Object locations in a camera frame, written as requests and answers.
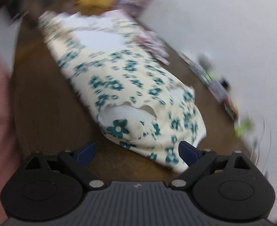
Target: brown wooden surface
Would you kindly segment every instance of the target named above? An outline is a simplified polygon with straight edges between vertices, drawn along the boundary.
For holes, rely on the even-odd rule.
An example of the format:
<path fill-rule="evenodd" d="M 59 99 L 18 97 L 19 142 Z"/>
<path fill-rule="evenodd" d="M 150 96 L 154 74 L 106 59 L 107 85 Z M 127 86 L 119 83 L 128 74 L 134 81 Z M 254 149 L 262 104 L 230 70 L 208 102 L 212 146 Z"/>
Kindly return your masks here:
<path fill-rule="evenodd" d="M 41 14 L 38 11 L 41 8 L 37 8 L 37 4 L 33 6 L 36 15 Z M 73 10 L 64 2 L 53 7 L 56 12 L 69 9 Z M 168 51 L 171 65 L 164 68 L 195 89 L 196 105 L 207 129 L 207 137 L 198 148 L 210 148 L 221 155 L 229 155 L 234 150 L 246 153 L 243 143 L 234 135 L 233 123 L 207 87 L 172 48 L 168 47 Z M 12 100 L 23 157 L 35 150 L 52 155 L 94 141 L 97 143 L 97 156 L 88 169 L 100 179 L 169 182 L 177 176 L 102 135 L 67 85 L 38 29 L 30 29 L 25 22 L 21 26 L 15 55 Z"/>

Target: white logo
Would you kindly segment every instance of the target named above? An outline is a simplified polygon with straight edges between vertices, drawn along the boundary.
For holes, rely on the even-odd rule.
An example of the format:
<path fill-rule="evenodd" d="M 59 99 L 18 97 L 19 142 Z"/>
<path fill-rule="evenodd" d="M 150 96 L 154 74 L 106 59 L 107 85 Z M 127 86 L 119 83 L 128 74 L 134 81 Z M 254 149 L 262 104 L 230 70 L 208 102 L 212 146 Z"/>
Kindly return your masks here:
<path fill-rule="evenodd" d="M 134 185 L 133 187 L 138 189 L 138 188 L 141 187 L 141 186 L 142 186 L 142 185 L 141 185 L 140 183 L 138 183 L 138 184 Z"/>

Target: lime green object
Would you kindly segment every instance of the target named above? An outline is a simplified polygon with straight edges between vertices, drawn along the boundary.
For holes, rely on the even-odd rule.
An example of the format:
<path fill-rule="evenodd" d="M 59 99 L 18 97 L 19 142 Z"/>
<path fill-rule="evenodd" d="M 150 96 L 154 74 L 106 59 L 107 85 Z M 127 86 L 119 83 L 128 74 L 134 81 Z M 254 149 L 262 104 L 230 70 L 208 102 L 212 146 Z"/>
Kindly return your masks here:
<path fill-rule="evenodd" d="M 254 127 L 254 123 L 252 122 L 251 119 L 244 119 L 243 121 L 241 121 L 240 124 L 238 124 L 235 127 L 235 134 L 238 138 L 242 137 L 246 132 L 251 131 L 253 127 Z"/>

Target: silver screw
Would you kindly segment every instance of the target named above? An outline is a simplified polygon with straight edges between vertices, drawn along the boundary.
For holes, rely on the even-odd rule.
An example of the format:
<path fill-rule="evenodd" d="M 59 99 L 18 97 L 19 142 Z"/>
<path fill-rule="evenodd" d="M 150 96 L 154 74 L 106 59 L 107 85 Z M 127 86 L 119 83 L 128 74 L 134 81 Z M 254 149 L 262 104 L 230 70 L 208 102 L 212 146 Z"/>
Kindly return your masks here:
<path fill-rule="evenodd" d="M 171 182 L 171 184 L 175 187 L 184 187 L 186 186 L 187 182 L 182 179 L 175 179 Z"/>
<path fill-rule="evenodd" d="M 89 185 L 93 188 L 100 188 L 104 185 L 104 182 L 101 180 L 92 180 L 89 182 Z"/>

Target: floral fabric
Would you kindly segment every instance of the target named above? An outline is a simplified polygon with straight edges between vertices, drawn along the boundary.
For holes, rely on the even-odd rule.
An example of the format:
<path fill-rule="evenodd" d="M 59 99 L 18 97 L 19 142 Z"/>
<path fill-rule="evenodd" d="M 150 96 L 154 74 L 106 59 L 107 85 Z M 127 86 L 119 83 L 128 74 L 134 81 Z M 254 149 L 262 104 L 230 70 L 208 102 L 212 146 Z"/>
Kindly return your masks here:
<path fill-rule="evenodd" d="M 161 165 L 183 172 L 187 165 L 179 157 L 182 140 L 194 143 L 205 126 L 194 104 L 194 91 L 163 69 L 135 37 L 138 25 L 119 17 L 112 19 L 126 50 L 96 52 L 85 48 L 70 31 L 64 30 L 53 13 L 40 18 L 40 28 L 50 52 L 74 92 L 99 124 L 105 137 Z M 181 99 L 170 91 L 181 88 Z M 115 120 L 103 126 L 99 115 L 108 105 L 148 109 L 144 116 Z"/>

